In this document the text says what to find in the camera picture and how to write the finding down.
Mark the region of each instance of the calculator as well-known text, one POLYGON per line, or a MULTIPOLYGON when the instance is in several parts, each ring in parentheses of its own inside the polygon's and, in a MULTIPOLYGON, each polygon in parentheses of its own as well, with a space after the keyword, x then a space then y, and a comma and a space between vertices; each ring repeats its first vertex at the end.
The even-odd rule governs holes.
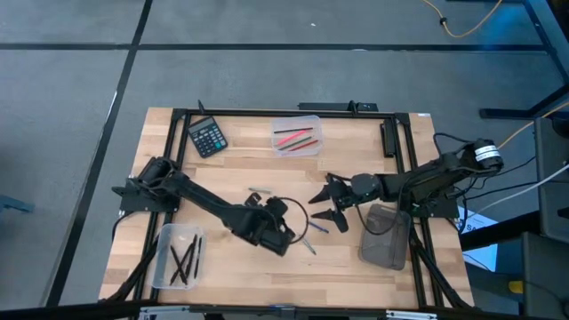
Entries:
POLYGON ((188 135, 202 158, 211 156, 228 146, 228 142, 212 116, 191 124, 188 128, 188 135))

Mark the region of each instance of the white cable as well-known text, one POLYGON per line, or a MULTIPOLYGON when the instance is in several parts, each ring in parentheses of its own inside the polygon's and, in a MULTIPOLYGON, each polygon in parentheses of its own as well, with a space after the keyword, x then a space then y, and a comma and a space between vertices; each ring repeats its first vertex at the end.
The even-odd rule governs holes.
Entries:
POLYGON ((516 196, 523 195, 523 194, 526 193, 527 191, 533 190, 533 189, 539 187, 540 185, 546 183, 547 181, 549 181, 549 180, 555 178, 556 176, 558 176, 559 174, 561 174, 561 172, 564 172, 564 171, 567 170, 567 169, 569 169, 569 164, 566 165, 566 166, 564 166, 563 168, 557 170, 557 172, 551 174, 550 176, 548 176, 548 177, 545 178, 544 180, 542 180, 542 181, 540 181, 540 182, 538 182, 538 183, 532 185, 531 187, 529 187, 529 188, 527 188, 527 189, 525 189, 525 190, 523 190, 523 191, 520 191, 520 192, 518 192, 518 193, 516 193, 516 194, 513 194, 513 195, 511 195, 511 196, 506 196, 505 198, 503 198, 503 199, 501 199, 501 200, 498 200, 498 201, 496 201, 496 202, 493 202, 493 203, 491 203, 491 204, 488 204, 486 207, 484 207, 484 208, 478 210, 478 212, 476 212, 476 213, 474 213, 474 214, 472 214, 472 215, 469 215, 469 218, 472 217, 472 216, 475 216, 475 215, 477 215, 477 214, 479 214, 479 213, 481 213, 481 212, 483 212, 484 210, 486 210, 486 209, 488 209, 488 208, 490 208, 490 207, 495 206, 496 204, 500 204, 500 203, 502 203, 502 202, 504 202, 504 201, 507 201, 507 200, 509 200, 509 199, 511 199, 511 198, 514 198, 514 197, 516 197, 516 196))

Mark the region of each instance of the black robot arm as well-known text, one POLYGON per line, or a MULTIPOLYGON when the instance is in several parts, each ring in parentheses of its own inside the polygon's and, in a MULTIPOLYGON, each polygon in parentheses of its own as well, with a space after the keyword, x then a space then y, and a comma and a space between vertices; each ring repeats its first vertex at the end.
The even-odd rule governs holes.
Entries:
MULTIPOLYGON (((192 181, 172 160, 164 157, 152 157, 139 177, 129 178, 127 182, 158 202, 171 196, 183 197, 221 219, 235 236, 280 256, 285 255, 295 236, 285 224, 283 215, 288 208, 282 200, 271 197, 261 205, 260 196, 253 193, 244 205, 230 204, 192 181)), ((113 190, 122 195, 120 188, 113 190)))
POLYGON ((328 173, 327 184, 309 203, 332 199, 334 208, 315 213, 312 217, 333 220, 340 232, 346 232, 349 227, 343 210, 375 199, 398 201, 401 211, 413 215, 429 202, 455 198, 455 183, 468 177, 492 176, 502 167, 500 153, 493 141, 478 139, 401 174, 361 173, 348 179, 328 173))

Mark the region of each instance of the wooden table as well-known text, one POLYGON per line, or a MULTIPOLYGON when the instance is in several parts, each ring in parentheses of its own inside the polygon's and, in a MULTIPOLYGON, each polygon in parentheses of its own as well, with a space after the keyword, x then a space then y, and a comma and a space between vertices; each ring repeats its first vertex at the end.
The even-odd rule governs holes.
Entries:
MULTIPOLYGON (((170 108, 148 110, 132 174, 138 175, 152 156, 162 155, 171 114, 170 108)), ((426 114, 410 114, 410 118, 416 155, 419 164, 423 164, 437 156, 431 138, 433 124, 426 114)), ((383 157, 379 131, 382 120, 323 118, 325 143, 319 155, 282 158, 277 157, 270 146, 271 118, 216 116, 216 120, 227 137, 228 148, 203 159, 189 141, 183 171, 230 203, 242 204, 251 193, 247 190, 249 187, 271 188, 275 195, 289 196, 306 204, 311 214, 332 205, 331 202, 308 204, 324 185, 327 172, 349 177, 360 172, 397 172, 396 161, 383 157)), ((405 150, 402 131, 400 136, 405 150)), ((362 205, 364 214, 370 205, 362 205)), ((289 208, 284 216, 286 222, 300 233, 305 218, 294 204, 289 208)), ((349 231, 344 234, 331 221, 319 221, 330 229, 329 235, 309 229, 307 239, 316 249, 316 256, 303 244, 294 244, 284 257, 279 257, 232 236, 213 215, 182 201, 174 222, 198 225, 206 232, 202 280, 189 292, 161 291, 159 301, 240 306, 417 308, 409 254, 402 271, 361 261, 358 247, 362 224, 353 208, 346 210, 346 218, 349 231)), ((472 304, 456 229, 443 219, 429 221, 437 265, 460 296, 472 304)), ((148 214, 139 213, 125 219, 117 228, 101 298, 114 293, 139 262, 147 225, 148 214)), ((432 304, 427 269, 423 268, 422 274, 427 299, 432 304)), ((148 297, 149 283, 147 279, 144 297, 148 297)))

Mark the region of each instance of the concrete floor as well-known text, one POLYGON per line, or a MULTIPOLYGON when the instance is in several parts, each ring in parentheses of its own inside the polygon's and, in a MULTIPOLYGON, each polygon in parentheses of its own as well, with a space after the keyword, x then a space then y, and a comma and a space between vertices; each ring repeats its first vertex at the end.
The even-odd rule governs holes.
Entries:
MULTIPOLYGON (((143 0, 1 1, 0 43, 130 43, 144 5, 143 0)), ((456 32, 492 7, 433 2, 456 32)), ((552 24, 547 14, 545 19, 552 24)), ((419 0, 155 1, 142 37, 142 43, 152 44, 539 41, 520 5, 504 4, 479 32, 455 40, 419 0)), ((123 51, 0 51, 0 194, 36 204, 32 214, 0 217, 0 309, 41 304, 125 57, 123 51)), ((529 108, 560 85, 549 56, 537 52, 139 52, 61 303, 98 297, 119 205, 110 187, 130 172, 148 107, 195 108, 197 99, 216 108, 373 101, 385 111, 431 113, 440 132, 501 141, 523 123, 482 120, 479 108, 529 108)), ((502 155, 507 167, 533 156, 531 130, 502 155)), ((490 180, 485 190, 535 179, 529 165, 490 180)), ((501 196, 473 201, 471 207, 501 196)), ((487 215, 505 220, 536 208, 537 196, 528 193, 487 215)), ((499 251, 502 271, 517 267, 517 251, 507 248, 499 251)), ((492 299, 475 292, 475 300, 491 305, 492 299)))

